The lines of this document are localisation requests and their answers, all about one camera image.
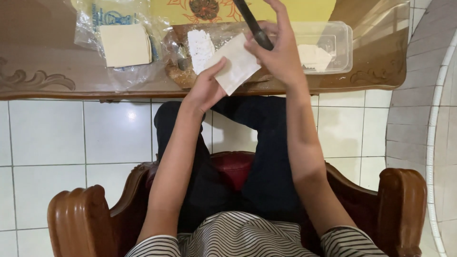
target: wooden cutting board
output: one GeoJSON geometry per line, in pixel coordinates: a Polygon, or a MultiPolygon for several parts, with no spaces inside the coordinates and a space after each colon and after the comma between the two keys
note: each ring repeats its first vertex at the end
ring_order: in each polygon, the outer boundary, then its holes
{"type": "MultiPolygon", "coordinates": [[[[192,59],[189,54],[189,43],[187,40],[187,32],[191,30],[204,30],[211,35],[211,40],[216,51],[221,48],[232,37],[248,31],[249,28],[245,22],[223,22],[223,23],[206,23],[206,24],[185,24],[173,26],[174,35],[168,35],[181,45],[184,50],[184,55],[187,58],[180,58],[178,63],[169,62],[165,67],[165,72],[181,89],[191,89],[194,86],[197,75],[193,71],[192,59]]],[[[273,78],[270,72],[262,67],[244,84],[252,84],[258,82],[269,81],[273,78]]]]}

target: white powder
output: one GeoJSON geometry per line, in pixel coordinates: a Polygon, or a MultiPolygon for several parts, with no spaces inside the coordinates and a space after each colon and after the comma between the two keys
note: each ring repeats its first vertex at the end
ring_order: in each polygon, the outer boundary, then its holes
{"type": "Polygon", "coordinates": [[[316,45],[299,45],[298,55],[302,65],[308,69],[315,69],[317,72],[325,72],[332,61],[332,56],[316,45]]]}
{"type": "Polygon", "coordinates": [[[213,56],[215,50],[211,37],[203,30],[192,30],[187,33],[189,52],[195,74],[205,70],[205,63],[213,56]]]}

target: knife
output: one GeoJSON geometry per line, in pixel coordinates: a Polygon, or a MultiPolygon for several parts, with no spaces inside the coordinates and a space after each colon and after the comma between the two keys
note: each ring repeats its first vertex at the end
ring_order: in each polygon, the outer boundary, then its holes
{"type": "Polygon", "coordinates": [[[233,0],[233,2],[235,3],[236,7],[238,7],[239,12],[248,24],[249,29],[252,31],[254,39],[257,41],[257,43],[261,47],[267,49],[268,51],[273,50],[275,46],[273,45],[273,43],[271,43],[270,39],[265,34],[265,32],[263,32],[263,30],[260,28],[259,24],[257,23],[257,20],[255,19],[254,15],[252,14],[251,10],[246,4],[246,1],[233,0]]]}

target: wooden table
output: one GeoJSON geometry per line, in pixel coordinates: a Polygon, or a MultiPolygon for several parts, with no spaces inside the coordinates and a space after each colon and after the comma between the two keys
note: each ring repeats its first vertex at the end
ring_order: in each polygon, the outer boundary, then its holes
{"type": "MultiPolygon", "coordinates": [[[[163,70],[145,84],[113,85],[99,54],[73,43],[76,13],[62,0],[2,1],[0,17],[0,100],[173,98],[188,92],[163,70]]],[[[353,69],[309,75],[311,94],[393,90],[404,82],[408,0],[337,0],[330,21],[353,29],[353,69]]],[[[271,80],[235,94],[280,95],[284,88],[271,80]]]]}

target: person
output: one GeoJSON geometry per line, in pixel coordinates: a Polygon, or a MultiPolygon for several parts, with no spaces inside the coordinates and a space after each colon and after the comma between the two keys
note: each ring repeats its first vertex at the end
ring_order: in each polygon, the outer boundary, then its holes
{"type": "Polygon", "coordinates": [[[135,247],[126,257],[307,256],[300,226],[308,215],[329,257],[386,256],[345,211],[327,181],[311,99],[286,7],[265,0],[277,24],[270,52],[247,34],[246,49],[286,87],[286,98],[224,97],[214,76],[222,58],[203,71],[182,102],[164,103],[154,117],[159,167],[135,247]],[[241,193],[212,166],[201,123],[212,109],[258,132],[252,168],[241,193]]]}

